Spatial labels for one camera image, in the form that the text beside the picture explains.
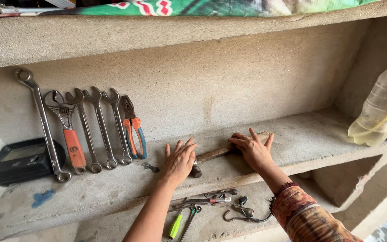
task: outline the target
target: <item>green screwdriver handle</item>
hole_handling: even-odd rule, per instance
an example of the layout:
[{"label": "green screwdriver handle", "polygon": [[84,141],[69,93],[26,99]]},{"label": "green screwdriver handle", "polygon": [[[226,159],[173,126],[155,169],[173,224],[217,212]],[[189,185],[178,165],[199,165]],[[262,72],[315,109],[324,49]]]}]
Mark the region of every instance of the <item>green screwdriver handle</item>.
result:
[{"label": "green screwdriver handle", "polygon": [[181,221],[182,215],[178,214],[177,218],[175,219],[174,223],[171,225],[171,228],[169,229],[169,239],[174,239],[177,235],[178,228],[180,227],[180,221]]}]

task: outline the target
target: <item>pliers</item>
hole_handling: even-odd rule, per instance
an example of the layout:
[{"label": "pliers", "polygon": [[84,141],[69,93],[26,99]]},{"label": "pliers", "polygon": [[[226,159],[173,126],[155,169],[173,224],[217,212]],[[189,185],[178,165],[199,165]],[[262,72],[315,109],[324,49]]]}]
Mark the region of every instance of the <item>pliers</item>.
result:
[{"label": "pliers", "polygon": [[135,148],[134,139],[132,138],[132,128],[134,127],[135,131],[137,132],[137,137],[140,142],[141,147],[141,153],[140,158],[145,159],[147,158],[147,152],[146,152],[146,141],[144,140],[144,134],[143,130],[141,129],[140,123],[141,120],[136,117],[134,113],[134,106],[132,105],[131,100],[129,99],[128,95],[124,95],[121,98],[121,105],[123,108],[123,111],[125,112],[125,119],[123,120],[122,125],[125,127],[125,136],[126,141],[128,142],[129,150],[131,151],[132,158],[138,159],[137,155],[137,149]]}]

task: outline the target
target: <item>woman's left hand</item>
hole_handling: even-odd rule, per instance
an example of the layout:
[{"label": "woman's left hand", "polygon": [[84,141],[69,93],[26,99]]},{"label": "woman's left hand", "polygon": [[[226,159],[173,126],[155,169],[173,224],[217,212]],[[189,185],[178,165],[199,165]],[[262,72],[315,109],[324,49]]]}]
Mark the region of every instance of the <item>woman's left hand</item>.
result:
[{"label": "woman's left hand", "polygon": [[194,139],[190,138],[183,145],[183,141],[179,140],[172,154],[169,144],[165,146],[165,167],[161,177],[162,181],[168,182],[176,188],[187,178],[195,161],[194,149],[198,145],[198,143],[192,144],[193,142]]}]

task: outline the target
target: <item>metal hook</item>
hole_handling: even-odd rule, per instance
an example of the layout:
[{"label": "metal hook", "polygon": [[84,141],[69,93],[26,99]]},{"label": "metal hook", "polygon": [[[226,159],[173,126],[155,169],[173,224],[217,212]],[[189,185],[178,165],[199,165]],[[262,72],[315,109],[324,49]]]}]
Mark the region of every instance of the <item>metal hook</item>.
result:
[{"label": "metal hook", "polygon": [[224,214],[223,214],[223,220],[225,220],[226,222],[231,222],[233,221],[234,219],[239,219],[239,220],[244,220],[244,221],[247,221],[247,222],[253,222],[252,220],[248,219],[247,217],[233,217],[233,218],[226,218],[226,215],[228,214],[230,210],[228,209]]}]

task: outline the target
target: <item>printed shirt sleeve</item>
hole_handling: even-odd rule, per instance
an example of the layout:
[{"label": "printed shirt sleeve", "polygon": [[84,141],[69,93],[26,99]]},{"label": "printed shirt sleeve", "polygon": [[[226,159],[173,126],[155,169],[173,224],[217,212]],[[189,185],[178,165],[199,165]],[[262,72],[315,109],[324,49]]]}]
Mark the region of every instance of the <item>printed shirt sleeve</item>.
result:
[{"label": "printed shirt sleeve", "polygon": [[298,184],[279,190],[271,212],[292,242],[361,242]]}]

